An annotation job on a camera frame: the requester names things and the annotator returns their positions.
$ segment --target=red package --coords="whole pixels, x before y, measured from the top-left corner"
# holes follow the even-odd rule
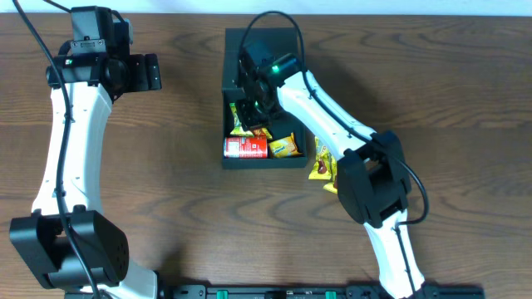
[[[225,158],[268,158],[268,141],[261,137],[229,137],[224,142]]]

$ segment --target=yellow snack package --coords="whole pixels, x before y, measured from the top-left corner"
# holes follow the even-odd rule
[[[316,142],[316,163],[314,163],[308,179],[331,179],[331,164],[329,162],[331,154],[318,137],[314,137],[314,141]]]
[[[275,158],[285,158],[301,154],[298,152],[298,146],[296,145],[293,133],[289,137],[270,142],[268,146]]]
[[[234,118],[234,129],[229,133],[231,136],[240,136],[240,137],[255,137],[252,132],[242,129],[242,124],[240,123],[239,116],[236,114],[236,105],[234,103],[229,103],[229,108],[233,113]]]
[[[331,155],[331,171],[332,171],[332,182],[326,183],[325,186],[323,186],[323,188],[329,192],[338,194],[338,168],[337,168],[336,159],[334,159],[332,155]]]
[[[253,134],[255,137],[264,137],[267,140],[272,140],[273,136],[269,133],[268,129],[266,128],[260,128],[253,130]]]

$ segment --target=wooden surface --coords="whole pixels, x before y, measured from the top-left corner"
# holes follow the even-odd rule
[[[224,29],[250,16],[128,15],[163,90],[123,96],[106,128],[101,198],[131,256],[170,283],[344,284],[378,279],[364,228],[306,169],[220,166]],[[31,15],[53,52],[67,15]],[[400,136],[431,196],[410,228],[428,279],[489,298],[532,292],[532,19],[296,17],[309,68],[347,111]],[[261,23],[284,26],[278,18]],[[29,215],[52,124],[47,61],[0,15],[0,297],[45,291],[8,239]],[[421,211],[418,192],[411,215]]]

